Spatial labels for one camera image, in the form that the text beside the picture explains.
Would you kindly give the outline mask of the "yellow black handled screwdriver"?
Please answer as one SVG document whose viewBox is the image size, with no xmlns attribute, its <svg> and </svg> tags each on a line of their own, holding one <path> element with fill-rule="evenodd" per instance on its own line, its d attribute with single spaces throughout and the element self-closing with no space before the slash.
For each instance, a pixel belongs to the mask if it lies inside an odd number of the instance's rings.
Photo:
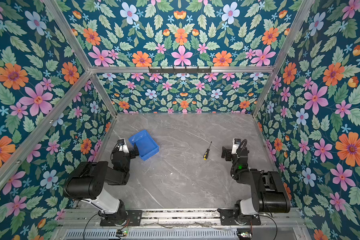
<svg viewBox="0 0 360 240">
<path fill-rule="evenodd" d="M 204 156 L 203 156 L 203 159 L 206 161 L 209 157 L 209 153 L 210 153 L 210 148 L 212 146 L 212 141 L 209 143 L 209 146 L 208 148 L 206 149 L 205 153 L 204 153 Z"/>
</svg>

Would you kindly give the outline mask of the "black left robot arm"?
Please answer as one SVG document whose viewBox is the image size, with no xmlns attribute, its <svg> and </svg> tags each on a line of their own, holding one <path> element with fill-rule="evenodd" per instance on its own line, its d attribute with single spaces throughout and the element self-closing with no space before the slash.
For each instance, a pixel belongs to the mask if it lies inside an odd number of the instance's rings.
<svg viewBox="0 0 360 240">
<path fill-rule="evenodd" d="M 97 208 L 98 215 L 103 218 L 102 225 L 127 224 L 129 217 L 124 202 L 107 192 L 104 185 L 125 186 L 130 178 L 131 160 L 139 155 L 137 145 L 130 151 L 120 140 L 111 153 L 113 167 L 106 161 L 79 164 L 65 182 L 65 196 Z"/>
</svg>

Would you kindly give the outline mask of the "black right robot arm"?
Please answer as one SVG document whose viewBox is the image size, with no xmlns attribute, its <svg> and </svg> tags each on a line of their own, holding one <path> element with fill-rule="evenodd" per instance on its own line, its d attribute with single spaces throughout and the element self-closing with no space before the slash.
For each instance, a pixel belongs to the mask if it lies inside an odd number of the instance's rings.
<svg viewBox="0 0 360 240">
<path fill-rule="evenodd" d="M 232 218 L 242 225 L 249 216 L 268 213 L 289 213 L 291 201 L 277 171 L 250 168 L 247 147 L 222 147 L 222 158 L 232 163 L 231 177 L 238 184 L 250 187 L 250 197 L 238 200 Z"/>
</svg>

